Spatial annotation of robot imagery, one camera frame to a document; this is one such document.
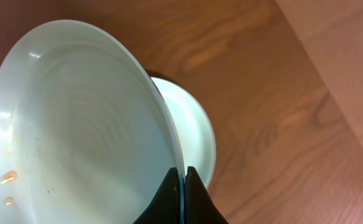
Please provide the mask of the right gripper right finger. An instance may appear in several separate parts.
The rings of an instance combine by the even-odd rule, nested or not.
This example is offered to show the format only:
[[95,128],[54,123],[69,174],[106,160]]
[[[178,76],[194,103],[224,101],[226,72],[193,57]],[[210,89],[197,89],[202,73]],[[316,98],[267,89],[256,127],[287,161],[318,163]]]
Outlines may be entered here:
[[228,224],[212,202],[198,172],[187,169],[184,185],[184,224]]

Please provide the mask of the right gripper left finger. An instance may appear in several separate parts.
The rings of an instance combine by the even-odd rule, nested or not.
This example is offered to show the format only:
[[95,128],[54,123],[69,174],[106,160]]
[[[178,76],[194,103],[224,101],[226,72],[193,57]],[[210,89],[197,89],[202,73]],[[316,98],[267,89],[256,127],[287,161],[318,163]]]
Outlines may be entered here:
[[176,167],[168,170],[152,201],[134,224],[180,224],[180,181]]

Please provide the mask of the light blue plate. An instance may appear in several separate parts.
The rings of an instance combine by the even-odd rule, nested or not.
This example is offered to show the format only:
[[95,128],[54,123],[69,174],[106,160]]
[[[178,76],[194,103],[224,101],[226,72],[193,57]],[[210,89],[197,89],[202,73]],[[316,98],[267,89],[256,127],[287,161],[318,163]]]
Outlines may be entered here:
[[216,163],[213,127],[203,107],[181,86],[163,78],[152,78],[164,98],[175,124],[184,168],[192,166],[209,187]]
[[57,20],[0,66],[0,223],[132,223],[185,171],[164,100],[113,36]]

